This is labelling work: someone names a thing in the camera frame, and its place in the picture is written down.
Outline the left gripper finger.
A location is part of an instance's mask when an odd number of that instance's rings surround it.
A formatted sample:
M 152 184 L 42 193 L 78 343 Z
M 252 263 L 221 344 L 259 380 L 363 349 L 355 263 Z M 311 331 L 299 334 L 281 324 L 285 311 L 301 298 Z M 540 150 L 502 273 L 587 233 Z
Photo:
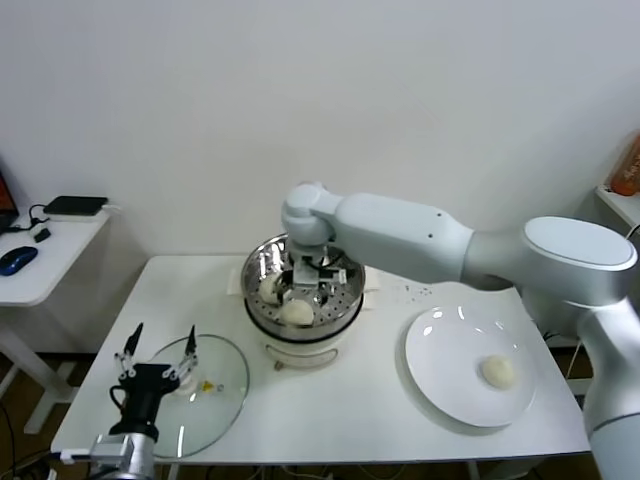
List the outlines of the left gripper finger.
M 136 376 L 133 357 L 143 326 L 144 323 L 140 322 L 134 332 L 126 340 L 124 348 L 114 354 L 114 359 L 120 368 L 119 378 L 134 378 Z
M 184 350 L 183 358 L 177 365 L 172 365 L 162 373 L 163 379 L 169 379 L 171 381 L 184 381 L 191 373 L 193 368 L 198 364 L 198 357 L 196 354 L 196 334 L 195 327 L 192 326 L 189 336 L 187 337 L 186 347 Z

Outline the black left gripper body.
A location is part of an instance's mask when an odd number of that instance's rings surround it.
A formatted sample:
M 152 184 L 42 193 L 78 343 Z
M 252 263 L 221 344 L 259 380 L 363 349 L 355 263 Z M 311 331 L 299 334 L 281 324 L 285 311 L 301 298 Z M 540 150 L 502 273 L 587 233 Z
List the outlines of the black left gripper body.
M 120 413 L 110 434 L 158 434 L 156 418 L 162 398 L 176 390 L 176 381 L 163 379 L 169 364 L 137 363 L 136 376 L 119 380 L 109 389 L 109 396 Z

